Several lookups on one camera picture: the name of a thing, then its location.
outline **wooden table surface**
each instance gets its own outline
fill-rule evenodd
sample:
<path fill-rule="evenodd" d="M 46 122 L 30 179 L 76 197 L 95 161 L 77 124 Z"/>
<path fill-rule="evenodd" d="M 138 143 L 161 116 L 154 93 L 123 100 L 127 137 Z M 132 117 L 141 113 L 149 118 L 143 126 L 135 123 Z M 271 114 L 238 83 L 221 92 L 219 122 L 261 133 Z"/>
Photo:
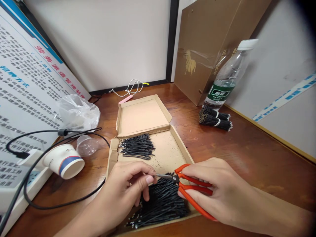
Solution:
<path fill-rule="evenodd" d="M 315 207 L 316 167 L 297 156 L 274 138 L 240 117 L 227 107 L 221 112 L 231 114 L 234 128 L 230 132 L 198 124 L 196 107 L 174 85 L 163 84 L 146 87 L 133 99 L 157 94 L 172 115 L 175 126 L 195 162 L 210 157 L 226 160 L 249 184 L 278 198 L 305 209 Z M 114 93 L 105 94 L 96 103 L 101 117 L 99 132 L 110 142 L 117 135 L 115 130 L 118 102 L 122 98 Z M 108 147 L 99 139 L 100 150 L 85 158 L 84 169 L 70 180 L 62 180 L 53 174 L 34 203 L 52 206 L 85 196 L 94 190 L 105 178 Z M 94 196 L 68 207 L 41 211 L 28 207 L 7 234 L 13 236 L 53 236 L 73 219 Z M 152 228 L 125 236 L 259 236 L 199 216 L 185 221 Z"/>

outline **clear plastic cup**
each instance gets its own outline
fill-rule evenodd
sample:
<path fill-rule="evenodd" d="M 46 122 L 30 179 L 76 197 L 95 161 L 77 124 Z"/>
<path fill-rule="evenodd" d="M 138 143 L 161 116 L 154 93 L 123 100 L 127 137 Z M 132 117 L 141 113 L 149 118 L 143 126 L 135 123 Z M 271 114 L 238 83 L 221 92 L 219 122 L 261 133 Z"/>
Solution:
<path fill-rule="evenodd" d="M 88 135 L 82 135 L 77 139 L 77 149 L 76 151 L 82 157 L 87 157 L 92 155 L 98 150 L 99 143 L 97 139 L 94 139 Z"/>

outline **scissors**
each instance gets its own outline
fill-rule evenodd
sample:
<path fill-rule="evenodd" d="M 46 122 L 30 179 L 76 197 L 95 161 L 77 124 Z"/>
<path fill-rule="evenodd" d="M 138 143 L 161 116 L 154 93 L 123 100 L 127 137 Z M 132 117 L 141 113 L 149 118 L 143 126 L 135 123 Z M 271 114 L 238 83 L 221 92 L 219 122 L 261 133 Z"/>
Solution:
<path fill-rule="evenodd" d="M 185 167 L 189 166 L 190 164 L 184 164 L 182 166 L 180 166 L 179 168 L 177 168 L 174 172 L 175 175 L 165 175 L 165 174 L 156 174 L 158 177 L 160 178 L 164 178 L 164 179 L 168 179 L 171 181 L 174 181 L 176 183 L 178 183 L 179 185 L 179 192 L 182 193 L 182 195 L 188 200 L 189 203 L 192 204 L 192 206 L 194 206 L 194 208 L 201 213 L 203 216 L 205 216 L 206 218 L 212 220 L 212 221 L 217 221 L 217 219 L 215 219 L 212 215 L 210 215 L 207 211 L 205 211 L 202 207 L 200 207 L 199 204 L 197 204 L 196 201 L 193 200 L 193 198 L 185 191 L 187 189 L 194 189 L 197 191 L 201 191 L 204 193 L 207 193 L 208 195 L 212 195 L 213 191 L 208 189 L 208 187 L 212 187 L 212 184 L 210 183 L 204 183 L 203 181 L 199 181 L 195 178 L 186 176 L 185 174 L 180 173 Z M 186 179 L 192 183 L 195 183 L 197 185 L 184 185 L 180 182 L 180 178 Z"/>

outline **hand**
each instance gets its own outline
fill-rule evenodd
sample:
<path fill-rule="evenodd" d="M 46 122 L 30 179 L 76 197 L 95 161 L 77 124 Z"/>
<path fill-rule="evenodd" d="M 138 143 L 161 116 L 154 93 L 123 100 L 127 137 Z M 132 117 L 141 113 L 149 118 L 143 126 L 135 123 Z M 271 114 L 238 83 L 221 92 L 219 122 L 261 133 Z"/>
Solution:
<path fill-rule="evenodd" d="M 182 173 L 213 184 L 212 196 L 196 190 L 186 192 L 224 224 L 272 236 L 308 234 L 311 212 L 252 187 L 222 159 L 190 165 Z"/>
<path fill-rule="evenodd" d="M 116 163 L 95 199 L 56 236 L 75 236 L 75 231 L 77 236 L 99 236 L 116 227 L 139 205 L 141 193 L 149 201 L 148 185 L 157 183 L 155 175 L 143 161 Z"/>

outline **white power strip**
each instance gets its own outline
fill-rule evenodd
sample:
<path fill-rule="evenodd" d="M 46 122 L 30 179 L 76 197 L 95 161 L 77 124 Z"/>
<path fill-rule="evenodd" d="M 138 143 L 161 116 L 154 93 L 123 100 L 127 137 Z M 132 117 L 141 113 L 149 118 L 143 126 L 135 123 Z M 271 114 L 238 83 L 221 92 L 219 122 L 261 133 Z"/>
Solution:
<path fill-rule="evenodd" d="M 24 166 L 31 166 L 34 164 L 34 162 L 39 158 L 39 156 L 43 153 L 39 150 L 31 150 L 30 155 L 25 159 L 22 160 L 22 162 L 19 162 L 18 165 L 24 165 Z M 29 184 L 27 187 L 27 194 L 31 200 L 36 196 L 36 194 L 40 191 L 40 189 L 43 187 L 43 185 L 46 183 L 48 178 L 51 176 L 53 172 L 48 168 L 44 167 L 41 163 L 35 167 L 33 170 L 30 179 Z M 1 204 L 2 203 L 10 203 L 13 195 L 15 194 L 17 187 L 15 189 L 0 189 L 0 197 L 1 197 Z M 16 201 L 14 208 L 11 212 L 11 215 L 8 219 L 8 222 L 6 224 L 6 227 L 0 237 L 4 237 L 8 231 L 12 228 L 14 223 L 19 219 L 19 217 L 23 214 L 25 209 L 27 208 L 29 204 L 24 198 L 23 190 L 20 192 L 19 198 Z"/>

